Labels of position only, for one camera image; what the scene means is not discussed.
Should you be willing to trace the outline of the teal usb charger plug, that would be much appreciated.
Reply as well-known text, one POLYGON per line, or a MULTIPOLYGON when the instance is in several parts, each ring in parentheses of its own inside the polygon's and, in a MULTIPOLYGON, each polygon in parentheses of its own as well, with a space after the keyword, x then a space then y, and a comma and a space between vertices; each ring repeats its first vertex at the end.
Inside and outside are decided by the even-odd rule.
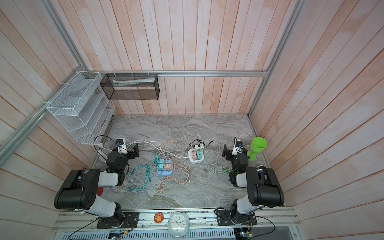
POLYGON ((157 170, 163 171, 164 170, 164 159, 157 159, 157 170))

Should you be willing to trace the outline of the pink usb charger plug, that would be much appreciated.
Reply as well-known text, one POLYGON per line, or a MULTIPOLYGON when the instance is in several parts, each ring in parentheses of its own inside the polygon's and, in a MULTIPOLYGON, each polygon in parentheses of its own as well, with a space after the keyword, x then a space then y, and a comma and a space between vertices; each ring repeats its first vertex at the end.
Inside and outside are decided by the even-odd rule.
POLYGON ((172 167, 173 167, 173 165, 170 163, 164 164, 164 170, 165 171, 172 171, 172 167))

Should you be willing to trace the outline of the blue power strip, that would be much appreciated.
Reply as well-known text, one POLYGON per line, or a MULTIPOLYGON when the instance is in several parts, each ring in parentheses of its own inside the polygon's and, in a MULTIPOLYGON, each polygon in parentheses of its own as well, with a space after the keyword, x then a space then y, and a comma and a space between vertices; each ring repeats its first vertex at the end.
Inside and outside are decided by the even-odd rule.
POLYGON ((160 159, 157 161, 156 173, 159 176, 171 176, 174 170, 174 163, 171 160, 160 159))

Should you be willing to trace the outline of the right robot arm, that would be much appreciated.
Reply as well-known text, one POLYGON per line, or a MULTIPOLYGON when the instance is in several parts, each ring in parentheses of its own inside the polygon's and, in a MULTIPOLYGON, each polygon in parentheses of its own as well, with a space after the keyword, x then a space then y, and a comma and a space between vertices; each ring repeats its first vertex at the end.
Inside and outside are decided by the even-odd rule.
POLYGON ((256 221, 253 215, 256 210, 283 206, 284 193, 272 168, 249 166, 250 156, 242 144, 235 144, 233 150, 224 145, 222 156, 232 164, 229 178, 231 184, 245 188, 247 194, 234 200, 230 209, 215 210, 220 226, 250 224, 256 221))

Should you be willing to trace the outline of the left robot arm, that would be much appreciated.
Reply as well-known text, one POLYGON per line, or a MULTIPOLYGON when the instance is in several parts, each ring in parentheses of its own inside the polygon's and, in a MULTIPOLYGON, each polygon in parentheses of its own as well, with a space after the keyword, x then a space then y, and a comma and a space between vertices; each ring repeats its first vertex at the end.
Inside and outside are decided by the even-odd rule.
POLYGON ((58 210, 81 211, 99 217, 98 228, 120 228, 127 217, 118 203, 110 202, 98 195, 102 187, 121 186, 127 176, 128 161, 140 156, 139 144, 132 150, 117 146, 107 156, 106 172, 100 169, 72 170, 54 199, 58 210))

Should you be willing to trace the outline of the pink plug on white strip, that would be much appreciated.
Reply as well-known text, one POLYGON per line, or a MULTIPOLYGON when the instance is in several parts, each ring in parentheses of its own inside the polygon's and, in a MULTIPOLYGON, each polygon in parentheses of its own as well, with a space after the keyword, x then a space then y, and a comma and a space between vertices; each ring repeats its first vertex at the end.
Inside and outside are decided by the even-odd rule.
POLYGON ((197 153, 196 153, 195 150, 192 151, 192 159, 193 159, 194 161, 197 160, 197 153))

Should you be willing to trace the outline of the green plastic goblet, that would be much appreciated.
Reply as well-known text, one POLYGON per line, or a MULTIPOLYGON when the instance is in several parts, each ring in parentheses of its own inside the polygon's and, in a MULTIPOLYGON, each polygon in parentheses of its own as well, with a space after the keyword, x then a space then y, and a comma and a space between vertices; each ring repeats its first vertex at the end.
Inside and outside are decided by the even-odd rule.
POLYGON ((255 137, 252 140, 250 144, 250 149, 247 152, 247 156, 249 156, 249 161, 255 161, 257 159, 257 154, 263 152, 267 146, 268 142, 265 139, 261 137, 255 137))

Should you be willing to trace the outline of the white power strip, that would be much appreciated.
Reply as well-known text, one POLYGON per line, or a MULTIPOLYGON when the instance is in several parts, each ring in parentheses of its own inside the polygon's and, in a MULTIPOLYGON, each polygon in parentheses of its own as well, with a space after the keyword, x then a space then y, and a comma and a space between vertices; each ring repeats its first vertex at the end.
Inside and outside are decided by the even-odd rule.
POLYGON ((202 163, 205 159, 204 150, 202 149, 198 149, 198 150, 190 149, 188 151, 188 155, 189 155, 189 161, 192 164, 202 163))

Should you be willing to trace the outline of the red pencil cup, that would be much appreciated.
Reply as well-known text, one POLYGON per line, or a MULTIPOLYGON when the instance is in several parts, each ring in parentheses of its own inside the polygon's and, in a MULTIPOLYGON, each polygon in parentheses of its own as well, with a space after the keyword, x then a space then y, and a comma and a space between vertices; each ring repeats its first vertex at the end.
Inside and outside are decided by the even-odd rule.
POLYGON ((102 194, 103 194, 103 190, 104 190, 103 187, 98 187, 98 189, 97 189, 97 195, 98 195, 99 197, 102 196, 102 194))

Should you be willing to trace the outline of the black mesh basket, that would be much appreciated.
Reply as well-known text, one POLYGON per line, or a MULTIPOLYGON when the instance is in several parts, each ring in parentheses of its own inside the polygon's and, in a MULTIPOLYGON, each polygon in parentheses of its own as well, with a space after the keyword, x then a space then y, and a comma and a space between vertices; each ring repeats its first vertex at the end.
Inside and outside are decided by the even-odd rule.
POLYGON ((155 101, 160 95, 155 74, 105 74, 100 85, 112 101, 155 101))

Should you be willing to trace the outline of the red round sticker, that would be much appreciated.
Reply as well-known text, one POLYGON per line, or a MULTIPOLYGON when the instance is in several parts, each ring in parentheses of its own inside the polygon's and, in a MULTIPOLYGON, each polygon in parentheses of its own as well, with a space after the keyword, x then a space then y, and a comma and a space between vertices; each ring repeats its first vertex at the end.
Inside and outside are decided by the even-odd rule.
POLYGON ((164 221, 164 214, 162 212, 156 213, 154 216, 154 222, 160 224, 164 221))

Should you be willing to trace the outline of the white alarm clock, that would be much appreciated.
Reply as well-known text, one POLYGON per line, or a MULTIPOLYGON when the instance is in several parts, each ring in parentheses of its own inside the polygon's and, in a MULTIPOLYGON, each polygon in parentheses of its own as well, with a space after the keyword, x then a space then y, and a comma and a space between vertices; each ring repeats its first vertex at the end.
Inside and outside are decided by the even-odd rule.
POLYGON ((185 213, 174 212, 168 220, 168 231, 176 237, 184 237, 190 228, 189 216, 185 213))

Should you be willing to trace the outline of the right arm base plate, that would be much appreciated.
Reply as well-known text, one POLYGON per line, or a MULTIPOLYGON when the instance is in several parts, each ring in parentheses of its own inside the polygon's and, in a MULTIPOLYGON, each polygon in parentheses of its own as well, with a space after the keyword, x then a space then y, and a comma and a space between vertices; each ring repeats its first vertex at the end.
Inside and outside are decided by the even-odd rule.
POLYGON ((243 215, 224 208, 215 209, 214 213, 217 216, 217 222, 219 226, 257 225, 257 219, 255 215, 243 215))

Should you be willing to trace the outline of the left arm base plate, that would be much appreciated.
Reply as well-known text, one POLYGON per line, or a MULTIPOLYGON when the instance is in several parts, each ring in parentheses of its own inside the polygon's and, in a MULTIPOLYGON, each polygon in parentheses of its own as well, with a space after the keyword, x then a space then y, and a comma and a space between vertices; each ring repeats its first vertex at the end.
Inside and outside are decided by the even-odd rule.
POLYGON ((97 229, 134 229, 138 225, 139 212, 122 212, 110 218, 100 218, 97 229))

